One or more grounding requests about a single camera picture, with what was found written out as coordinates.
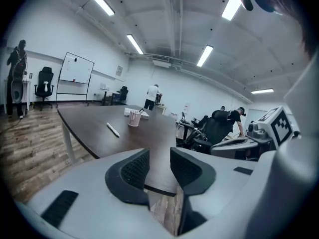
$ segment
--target ceiling pipe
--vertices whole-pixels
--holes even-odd
[[[183,32],[183,0],[179,0],[180,18],[179,18],[179,58],[181,53],[181,37]]]

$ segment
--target wooden floor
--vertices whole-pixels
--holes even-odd
[[[84,103],[60,103],[59,106],[86,106]],[[1,177],[12,197],[26,203],[37,191],[72,169],[63,141],[61,119],[57,108],[43,111],[30,107],[21,121],[16,110],[9,119],[0,111],[0,168]],[[182,138],[183,128],[176,132]],[[71,136],[72,146],[79,162],[94,158]],[[173,235],[179,225],[182,190],[175,197],[161,195],[151,207],[153,216]]]

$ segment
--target whiteboard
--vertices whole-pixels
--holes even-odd
[[[62,65],[60,80],[89,84],[93,66],[93,62],[67,52]]]

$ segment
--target person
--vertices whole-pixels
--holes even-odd
[[[237,122],[240,131],[239,136],[244,136],[244,128],[240,120],[241,115],[246,116],[245,109],[243,107],[239,107],[237,110],[230,111],[227,120],[233,125],[235,124],[235,122]]]
[[[19,45],[14,48],[11,52],[6,64],[10,65],[10,71],[7,78],[7,92],[6,92],[6,103],[7,103],[7,114],[12,117],[12,95],[11,95],[11,84],[12,81],[18,77],[22,80],[23,73],[26,68],[26,52],[24,50],[26,45],[25,40],[21,40]],[[16,110],[20,119],[23,118],[22,102],[16,104]]]
[[[159,86],[157,84],[154,86],[149,86],[147,92],[148,97],[146,98],[144,109],[149,109],[151,111],[153,110],[157,94],[159,94],[161,97],[163,95],[159,89]]]

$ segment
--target cable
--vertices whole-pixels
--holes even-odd
[[[18,123],[17,123],[17,124],[14,124],[13,126],[11,126],[11,127],[7,128],[7,129],[5,129],[5,130],[1,131],[1,132],[0,132],[0,135],[1,135],[1,134],[3,134],[4,132],[6,132],[6,131],[10,130],[11,128],[14,128],[16,125],[18,125],[18,124],[20,123],[20,121],[21,121],[21,119],[18,121]]]

